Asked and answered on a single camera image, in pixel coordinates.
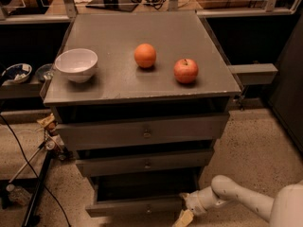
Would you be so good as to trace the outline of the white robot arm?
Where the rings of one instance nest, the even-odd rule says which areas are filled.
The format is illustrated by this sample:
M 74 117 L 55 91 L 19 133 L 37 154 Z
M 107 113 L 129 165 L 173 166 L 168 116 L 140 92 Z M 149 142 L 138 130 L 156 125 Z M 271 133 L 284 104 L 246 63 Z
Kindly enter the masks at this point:
M 182 210 L 172 227 L 188 227 L 195 216 L 237 202 L 269 223 L 270 227 L 303 227 L 303 182 L 283 187 L 274 198 L 242 187 L 232 179 L 218 175 L 211 185 L 192 193 L 182 193 Z

